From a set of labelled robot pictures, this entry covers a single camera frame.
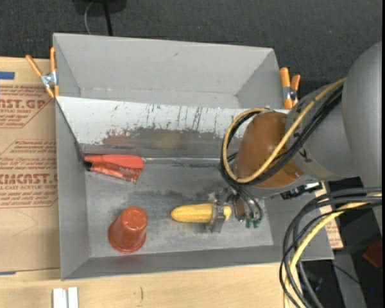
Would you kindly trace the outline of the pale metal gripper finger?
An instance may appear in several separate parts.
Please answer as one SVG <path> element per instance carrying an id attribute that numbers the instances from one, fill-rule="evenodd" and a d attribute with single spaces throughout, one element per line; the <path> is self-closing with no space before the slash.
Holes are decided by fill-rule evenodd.
<path id="1" fill-rule="evenodd" d="M 229 189 L 215 189 L 208 194 L 207 201 L 215 205 L 225 205 L 229 197 Z"/>
<path id="2" fill-rule="evenodd" d="M 204 224 L 205 230 L 211 233 L 220 233 L 226 220 L 224 206 L 213 205 L 210 221 Z"/>

